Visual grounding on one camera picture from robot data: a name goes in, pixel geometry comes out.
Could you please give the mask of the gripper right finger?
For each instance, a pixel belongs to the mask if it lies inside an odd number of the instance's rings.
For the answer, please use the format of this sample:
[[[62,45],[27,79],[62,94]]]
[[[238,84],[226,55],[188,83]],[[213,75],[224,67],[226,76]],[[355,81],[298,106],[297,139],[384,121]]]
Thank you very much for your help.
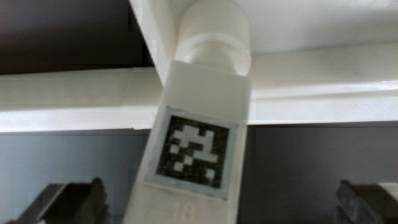
[[[336,191],[334,224],[398,224],[398,183],[352,184]]]

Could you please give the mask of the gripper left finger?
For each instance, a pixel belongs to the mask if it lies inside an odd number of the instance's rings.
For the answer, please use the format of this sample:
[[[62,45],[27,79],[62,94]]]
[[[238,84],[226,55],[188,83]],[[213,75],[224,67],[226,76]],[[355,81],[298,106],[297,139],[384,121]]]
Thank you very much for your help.
[[[5,224],[112,224],[103,181],[51,183]]]

